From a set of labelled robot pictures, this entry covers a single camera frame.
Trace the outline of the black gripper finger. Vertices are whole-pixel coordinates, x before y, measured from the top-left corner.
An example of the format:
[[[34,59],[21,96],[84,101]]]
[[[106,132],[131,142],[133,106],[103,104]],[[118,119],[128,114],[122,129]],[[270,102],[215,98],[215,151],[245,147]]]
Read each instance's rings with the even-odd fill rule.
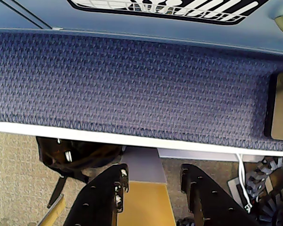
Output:
[[[65,226],[116,226],[129,191],[129,170],[115,164],[91,180],[78,194],[64,222]]]
[[[257,226],[258,222],[208,174],[193,164],[181,165],[181,191],[196,226]]]

